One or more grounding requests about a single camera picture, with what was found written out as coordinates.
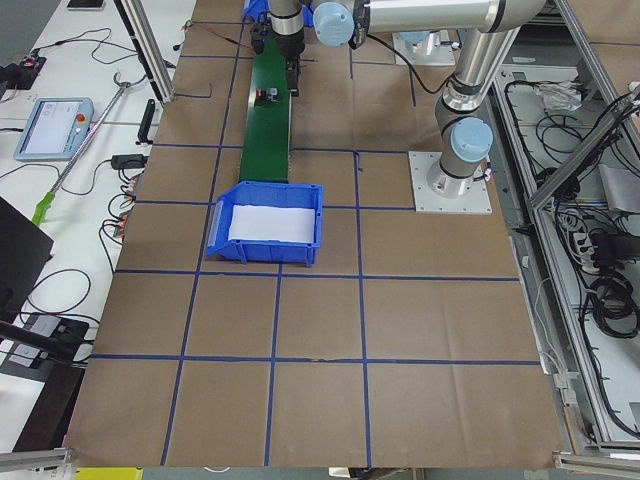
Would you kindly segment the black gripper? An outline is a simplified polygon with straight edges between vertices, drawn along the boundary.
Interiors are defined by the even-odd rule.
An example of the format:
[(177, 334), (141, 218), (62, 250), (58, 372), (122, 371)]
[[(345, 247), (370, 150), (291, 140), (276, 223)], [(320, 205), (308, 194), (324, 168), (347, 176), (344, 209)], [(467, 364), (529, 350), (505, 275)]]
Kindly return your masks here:
[(286, 59), (286, 85), (292, 97), (299, 96), (300, 75), (299, 56), (305, 49), (304, 29), (290, 35), (275, 33), (275, 43), (279, 53)]

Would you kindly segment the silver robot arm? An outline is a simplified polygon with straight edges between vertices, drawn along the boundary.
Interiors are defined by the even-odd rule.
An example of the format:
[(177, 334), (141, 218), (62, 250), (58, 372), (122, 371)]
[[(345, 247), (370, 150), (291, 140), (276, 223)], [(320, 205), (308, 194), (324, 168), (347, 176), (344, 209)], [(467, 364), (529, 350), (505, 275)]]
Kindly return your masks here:
[(447, 30), (409, 31), (400, 32), (399, 35), (414, 52), (425, 55), (431, 55), (439, 48), (450, 47), (456, 50), (461, 46), (459, 41), (449, 39)]
[(380, 33), (466, 29), (455, 70), (436, 91), (443, 152), (427, 173), (435, 194), (465, 195), (493, 142), (492, 130), (475, 112), (520, 27), (539, 13), (543, 2), (310, 1), (307, 5), (317, 39), (329, 47), (357, 49)]

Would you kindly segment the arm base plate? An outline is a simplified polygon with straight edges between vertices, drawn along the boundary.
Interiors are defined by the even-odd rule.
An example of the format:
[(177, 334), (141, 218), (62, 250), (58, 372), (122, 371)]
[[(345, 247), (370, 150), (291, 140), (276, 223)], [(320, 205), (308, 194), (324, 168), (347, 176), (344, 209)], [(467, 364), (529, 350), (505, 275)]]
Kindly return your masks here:
[(400, 37), (399, 33), (392, 34), (394, 49), (406, 57), (412, 65), (440, 67), (455, 65), (455, 50), (450, 47), (439, 48), (431, 55), (425, 55), (422, 52), (414, 52), (411, 46)]
[(469, 179), (450, 178), (440, 169), (440, 157), (440, 152), (408, 152), (415, 210), (435, 214), (491, 214), (481, 167), (477, 166)]

